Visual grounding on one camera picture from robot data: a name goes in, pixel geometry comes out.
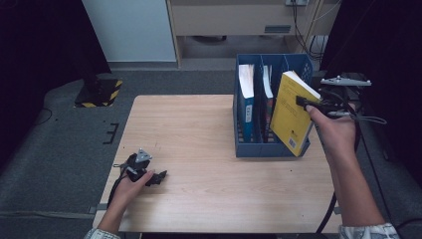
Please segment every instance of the gray carpet floor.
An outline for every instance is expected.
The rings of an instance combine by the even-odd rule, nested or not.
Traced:
[[[114,72],[114,75],[123,83],[111,107],[74,108],[82,81],[47,93],[46,109],[40,112],[0,177],[3,215],[0,238],[82,238],[92,227],[94,215],[87,212],[101,199],[134,98],[138,95],[233,94],[235,78],[232,70],[131,71]],[[115,138],[106,144],[110,141],[107,132],[114,130],[115,124],[118,124]],[[361,143],[358,156],[385,218],[394,225],[421,218],[422,189],[403,165],[384,160],[370,124],[364,123],[362,132],[368,151]],[[24,211],[76,213],[86,218],[11,215]],[[422,224],[407,224],[400,232],[407,239],[421,238]],[[282,238],[296,237],[282,235]]]

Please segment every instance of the yellow book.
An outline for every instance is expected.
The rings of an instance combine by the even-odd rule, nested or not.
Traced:
[[[295,156],[299,156],[314,123],[308,112],[296,104],[296,96],[312,102],[320,100],[319,93],[302,81],[295,72],[284,72],[270,127],[286,147]]]

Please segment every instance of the book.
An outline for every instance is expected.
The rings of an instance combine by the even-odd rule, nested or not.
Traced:
[[[254,65],[239,65],[238,121],[240,122],[243,141],[251,142],[254,128]]]
[[[268,142],[270,122],[273,116],[273,92],[271,90],[272,67],[264,66],[262,78],[262,94],[260,105],[261,135],[263,142]]]
[[[302,81],[295,72],[284,72],[270,127],[295,156],[301,155],[314,125],[308,112],[296,104],[297,96],[313,102],[320,101],[319,93]]]

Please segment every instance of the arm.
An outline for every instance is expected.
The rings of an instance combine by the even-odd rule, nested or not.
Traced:
[[[148,171],[140,180],[136,182],[130,181],[128,177],[125,177],[118,184],[117,189],[114,193],[114,198],[108,210],[105,212],[105,216],[99,224],[98,229],[106,231],[112,234],[117,234],[118,227],[120,226],[123,213],[126,210],[128,204],[139,194],[143,185],[152,177],[153,171]]]
[[[311,106],[307,111],[320,128],[343,226],[384,224],[354,152],[353,119],[329,119]]]

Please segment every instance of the person's left hand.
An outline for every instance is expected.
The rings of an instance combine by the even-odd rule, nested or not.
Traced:
[[[111,204],[118,203],[126,207],[139,194],[142,187],[153,174],[154,171],[150,170],[136,182],[132,182],[127,176],[123,178],[115,189]]]

